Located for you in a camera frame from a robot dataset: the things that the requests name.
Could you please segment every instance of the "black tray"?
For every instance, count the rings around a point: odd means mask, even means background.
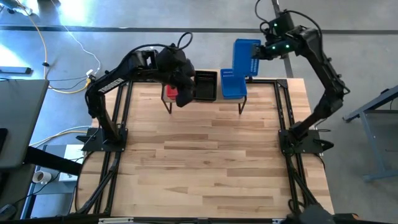
[[[195,100],[209,102],[217,99],[217,75],[217,72],[195,71]]]

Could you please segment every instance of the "blue plastic basket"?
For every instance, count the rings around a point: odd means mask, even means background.
[[[252,59],[253,44],[260,45],[261,40],[236,39],[234,43],[232,69],[235,75],[255,77],[259,70],[259,59]]]
[[[240,99],[248,94],[244,76],[235,75],[230,68],[221,69],[221,88],[225,99]]]

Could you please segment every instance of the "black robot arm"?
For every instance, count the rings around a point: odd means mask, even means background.
[[[129,52],[112,71],[99,79],[91,77],[85,100],[88,113],[97,118],[103,129],[103,139],[109,142],[120,140],[120,130],[111,120],[105,105],[105,94],[129,81],[142,82],[152,80],[177,88],[176,104],[185,106],[193,99],[193,81],[195,70],[183,50],[174,45],[165,47],[160,53],[156,50]]]
[[[349,89],[340,79],[322,49],[322,36],[318,30],[304,26],[294,27],[289,11],[281,12],[280,16],[270,21],[269,28],[264,31],[267,42],[265,45],[253,47],[253,58],[273,60],[284,57],[289,52],[305,57],[322,85],[325,92],[314,112],[304,121],[296,122],[289,129],[289,141],[300,142],[308,129],[321,119],[326,119],[343,106],[345,90]]]

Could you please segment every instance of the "gray floor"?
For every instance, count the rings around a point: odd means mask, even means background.
[[[148,1],[61,1],[62,15],[57,16],[51,2],[26,1],[39,16],[41,26],[59,25],[93,27],[188,27],[188,28],[257,28],[253,7],[255,1],[241,0],[148,0]],[[395,0],[280,0],[281,8],[302,11],[313,17],[323,29],[398,29],[398,2]],[[273,18],[271,1],[260,3],[261,15]],[[294,17],[296,24],[311,26],[305,19]],[[31,26],[22,15],[0,13],[0,25]],[[103,64],[102,71],[114,68],[133,47],[141,44],[176,42],[177,33],[74,33],[82,44],[94,52]],[[52,65],[49,79],[80,77],[95,69],[96,61],[82,52],[66,32],[44,32]],[[263,39],[260,34],[195,33],[186,49],[196,68],[229,68],[232,44],[237,38]],[[324,49],[333,58],[333,66],[343,74],[351,88],[344,107],[321,127],[332,129],[322,134],[335,147],[325,153],[326,174],[335,212],[354,212],[363,219],[396,222],[398,220],[398,177],[364,183],[363,174],[375,171],[373,156],[360,120],[350,124],[341,117],[398,83],[398,36],[396,35],[325,35]],[[0,63],[27,65],[34,73],[26,78],[42,78],[44,50],[36,32],[0,31]],[[312,108],[322,94],[322,86],[304,58],[290,54],[295,77],[304,78]],[[286,77],[281,60],[260,63],[263,77]],[[53,83],[68,87],[76,82]],[[48,91],[36,125],[32,142],[63,129],[91,123],[83,93],[62,95]],[[51,144],[78,143],[74,135],[55,139]],[[69,196],[40,196],[33,216],[58,215]]]

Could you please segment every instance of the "wooden tabletop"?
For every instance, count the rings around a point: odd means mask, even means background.
[[[303,120],[310,114],[304,81],[288,79],[288,84],[295,120]],[[168,114],[161,91],[157,83],[133,86],[113,217],[283,218],[290,213],[272,85],[249,84],[242,115],[237,105],[216,103],[192,103]],[[106,95],[110,113],[116,92]],[[83,169],[79,207],[98,185],[103,156],[94,153]],[[304,154],[303,164],[309,188],[333,213],[319,158]]]

